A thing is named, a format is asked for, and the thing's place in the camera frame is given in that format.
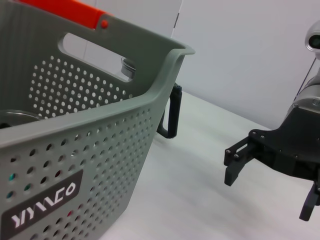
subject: white table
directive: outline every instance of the white table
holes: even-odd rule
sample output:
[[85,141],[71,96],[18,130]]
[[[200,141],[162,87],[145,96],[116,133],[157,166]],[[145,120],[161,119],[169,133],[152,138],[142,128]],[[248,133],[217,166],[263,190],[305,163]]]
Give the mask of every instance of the white table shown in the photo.
[[178,136],[153,141],[131,202],[100,240],[319,240],[320,207],[299,219],[311,181],[257,160],[224,184],[224,151],[264,127],[187,93]]

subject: basket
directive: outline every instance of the basket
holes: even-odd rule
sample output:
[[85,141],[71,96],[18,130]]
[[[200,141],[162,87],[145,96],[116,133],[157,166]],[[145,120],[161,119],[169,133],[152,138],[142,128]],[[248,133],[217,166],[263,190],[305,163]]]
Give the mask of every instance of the basket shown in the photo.
[[[0,130],[0,240],[97,240],[128,206],[194,51],[74,0],[0,0],[0,13],[0,111],[45,118]],[[133,61],[134,79],[67,54],[67,33]]]

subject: red object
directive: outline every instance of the red object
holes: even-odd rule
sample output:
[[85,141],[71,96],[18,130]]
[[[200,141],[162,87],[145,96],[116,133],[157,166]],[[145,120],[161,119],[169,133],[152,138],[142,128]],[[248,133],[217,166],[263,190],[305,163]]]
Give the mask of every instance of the red object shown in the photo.
[[101,21],[101,28],[106,29],[108,27],[109,23],[107,20],[102,20]]
[[93,6],[78,2],[77,0],[19,0],[21,3],[32,5],[36,8],[58,15],[62,18],[81,24],[87,28],[95,29],[99,18],[103,14],[109,14]]

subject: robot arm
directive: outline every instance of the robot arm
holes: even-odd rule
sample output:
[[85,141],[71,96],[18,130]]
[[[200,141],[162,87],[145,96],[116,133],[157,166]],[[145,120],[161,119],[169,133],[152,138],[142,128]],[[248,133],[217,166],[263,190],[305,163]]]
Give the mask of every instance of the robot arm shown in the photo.
[[[306,47],[320,59],[320,21],[308,31]],[[268,167],[296,178],[313,181],[300,219],[308,221],[320,206],[320,71],[298,94],[282,125],[271,131],[252,130],[225,150],[224,183],[231,186],[243,167],[256,159]]]

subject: black handle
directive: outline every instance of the black handle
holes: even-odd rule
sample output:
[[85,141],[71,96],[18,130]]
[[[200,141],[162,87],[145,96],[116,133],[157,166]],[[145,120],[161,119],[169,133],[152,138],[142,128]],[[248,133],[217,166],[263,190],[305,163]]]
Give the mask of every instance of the black handle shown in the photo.
[[163,113],[157,129],[157,133],[165,137],[166,139],[173,139],[177,136],[181,100],[182,100],[182,87],[175,83],[172,89],[172,92],[170,94],[168,130],[164,128],[165,113]]

